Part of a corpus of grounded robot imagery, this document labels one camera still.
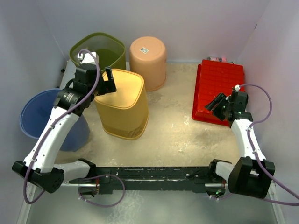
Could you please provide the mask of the red plastic tray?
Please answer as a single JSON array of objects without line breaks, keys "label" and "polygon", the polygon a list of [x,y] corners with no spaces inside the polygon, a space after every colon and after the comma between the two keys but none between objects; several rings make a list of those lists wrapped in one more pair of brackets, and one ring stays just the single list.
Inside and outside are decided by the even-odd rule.
[{"label": "red plastic tray", "polygon": [[212,115],[205,106],[220,93],[230,95],[232,87],[244,84],[243,66],[231,63],[221,63],[204,59],[198,65],[192,119],[221,126],[228,126],[227,121],[221,121]]}]

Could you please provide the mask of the orange round plastic bucket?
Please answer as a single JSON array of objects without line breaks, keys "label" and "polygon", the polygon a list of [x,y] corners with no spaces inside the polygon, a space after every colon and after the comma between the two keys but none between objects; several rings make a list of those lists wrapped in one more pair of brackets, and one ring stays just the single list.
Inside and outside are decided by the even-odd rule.
[{"label": "orange round plastic bucket", "polygon": [[156,37],[137,38],[129,48],[130,70],[143,77],[147,91],[155,91],[165,83],[166,58],[165,44]]}]

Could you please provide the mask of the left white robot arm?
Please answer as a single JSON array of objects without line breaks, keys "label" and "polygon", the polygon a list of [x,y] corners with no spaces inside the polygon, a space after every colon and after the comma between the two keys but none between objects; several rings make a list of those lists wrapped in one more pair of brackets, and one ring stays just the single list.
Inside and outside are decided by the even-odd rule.
[{"label": "left white robot arm", "polygon": [[76,68],[75,77],[60,90],[53,103],[50,118],[38,142],[23,161],[16,161],[12,170],[43,191],[54,193],[63,182],[82,179],[91,183],[96,178],[95,164],[85,159],[58,165],[55,160],[68,133],[96,96],[116,92],[110,67],[106,76],[93,64]]}]

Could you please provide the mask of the yellow mesh plastic basket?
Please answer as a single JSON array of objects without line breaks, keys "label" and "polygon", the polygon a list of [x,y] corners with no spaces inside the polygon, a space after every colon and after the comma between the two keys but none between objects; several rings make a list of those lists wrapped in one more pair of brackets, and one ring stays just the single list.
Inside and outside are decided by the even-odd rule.
[{"label": "yellow mesh plastic basket", "polygon": [[102,126],[107,134],[126,139],[138,139],[149,119],[149,107],[144,79],[137,73],[112,69],[116,92],[96,96]]}]

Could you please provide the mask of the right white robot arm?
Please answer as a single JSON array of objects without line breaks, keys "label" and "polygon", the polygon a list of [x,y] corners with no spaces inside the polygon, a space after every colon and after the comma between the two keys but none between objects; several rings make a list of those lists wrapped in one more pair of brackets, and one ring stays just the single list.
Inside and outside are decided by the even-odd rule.
[{"label": "right white robot arm", "polygon": [[271,184],[267,173],[274,175],[276,168],[273,162],[266,160],[256,137],[249,138],[247,135],[254,133],[252,115],[246,111],[247,102],[247,93],[233,90],[228,97],[223,93],[218,94],[205,106],[213,116],[228,122],[240,153],[235,165],[214,159],[207,175],[212,182],[224,179],[231,193],[264,199]]}]

